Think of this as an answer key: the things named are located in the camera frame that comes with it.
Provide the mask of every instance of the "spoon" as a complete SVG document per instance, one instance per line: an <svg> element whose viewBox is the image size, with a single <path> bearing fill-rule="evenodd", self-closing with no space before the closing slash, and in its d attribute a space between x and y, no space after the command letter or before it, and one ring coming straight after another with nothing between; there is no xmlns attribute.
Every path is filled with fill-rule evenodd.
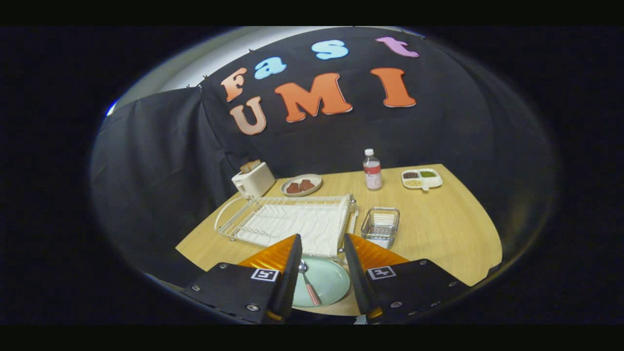
<svg viewBox="0 0 624 351"><path fill-rule="evenodd" d="M312 285L308 281L308 278L306 278L307 270L308 264L302 259L301 263L299 264L299 272L301 272L301 274L303 275L303 281L306 283L306 289L308 289L308 294L310 295L312 303L318 306L321 304L321 300L318 298L318 295L316 295L316 292L314 291L314 288L312 288Z"/></svg>

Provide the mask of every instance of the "toaster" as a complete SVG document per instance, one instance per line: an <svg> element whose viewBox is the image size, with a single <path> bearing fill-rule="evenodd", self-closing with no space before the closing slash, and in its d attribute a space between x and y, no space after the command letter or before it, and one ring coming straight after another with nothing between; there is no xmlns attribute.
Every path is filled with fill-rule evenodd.
<svg viewBox="0 0 624 351"><path fill-rule="evenodd" d="M251 172L239 172L232 177L232 182L238 189L238 192L245 198L262 197L275 184L275 177L267 166L266 162L262 162Z"/></svg>

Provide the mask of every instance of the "white plate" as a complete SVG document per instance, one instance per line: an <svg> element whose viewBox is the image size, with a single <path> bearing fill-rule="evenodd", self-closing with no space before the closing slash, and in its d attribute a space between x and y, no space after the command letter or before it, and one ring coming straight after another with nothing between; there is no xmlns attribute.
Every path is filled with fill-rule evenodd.
<svg viewBox="0 0 624 351"><path fill-rule="evenodd" d="M306 191L298 192L297 194L289 194L289 193L286 192L286 189L288 188L288 186L290 186L290 184L292 184L292 183L300 184L303 179L308 179L314 185L314 187L312 189L308 189ZM288 179L284 184L282 184L281 192L284 195L291 196L291 197L306 196L306 195L310 195L313 192L317 191L318 188L321 187L322 183L323 183L323 179L318 174L298 175L298 176L296 176L294 178Z"/></svg>
<svg viewBox="0 0 624 351"><path fill-rule="evenodd" d="M418 178L403 178L403 174L415 172L418 173ZM423 177L421 172L433 172L435 177ZM410 184L410 180L415 180L416 185ZM423 189L427 191L428 188L435 188L442 185L442 177L440 177L440 173L438 173L435 169L431 168L417 168L417 169L408 169L406 171L401 172L401 181L403 182L403 186L409 189Z"/></svg>

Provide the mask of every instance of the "brown cookie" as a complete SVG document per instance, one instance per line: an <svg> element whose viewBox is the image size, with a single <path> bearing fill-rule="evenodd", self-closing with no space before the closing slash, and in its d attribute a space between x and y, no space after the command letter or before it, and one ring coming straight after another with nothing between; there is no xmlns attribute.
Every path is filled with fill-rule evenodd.
<svg viewBox="0 0 624 351"><path fill-rule="evenodd" d="M297 184L295 182L292 182L286 188L286 192L289 193L289 194L297 194L298 192L301 192L301 189L299 188L299 184Z"/></svg>
<svg viewBox="0 0 624 351"><path fill-rule="evenodd" d="M314 184L312 184L312 182L308 179L303 179L299 187L301 188L301 191L308 191L314 187Z"/></svg>

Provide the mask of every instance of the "pink letter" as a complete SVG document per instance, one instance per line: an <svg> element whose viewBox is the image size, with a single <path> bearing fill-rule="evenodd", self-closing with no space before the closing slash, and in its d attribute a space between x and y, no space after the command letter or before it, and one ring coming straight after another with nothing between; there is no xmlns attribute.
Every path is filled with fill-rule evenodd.
<svg viewBox="0 0 624 351"><path fill-rule="evenodd" d="M404 46L407 46L406 43L402 42L402 41L398 41L393 37L380 37L375 39L376 41L379 42L383 42L385 45L387 45L390 50L394 51L395 53L402 55L402 56L406 56L406 57L418 57L420 56L418 54L418 52L414 52L414 51L409 51L407 50Z"/></svg>

